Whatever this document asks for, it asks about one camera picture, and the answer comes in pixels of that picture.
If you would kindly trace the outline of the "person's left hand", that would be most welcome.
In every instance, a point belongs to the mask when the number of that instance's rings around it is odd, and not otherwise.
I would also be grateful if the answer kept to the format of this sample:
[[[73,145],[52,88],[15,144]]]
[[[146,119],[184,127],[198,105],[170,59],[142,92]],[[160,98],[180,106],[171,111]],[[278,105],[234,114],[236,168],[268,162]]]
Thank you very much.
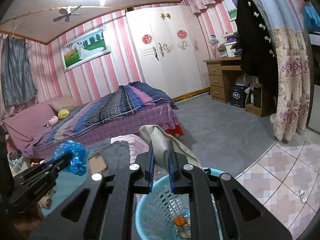
[[[12,222],[18,232],[25,238],[29,239],[32,230],[37,227],[45,216],[39,203],[32,204],[23,213],[13,215]]]

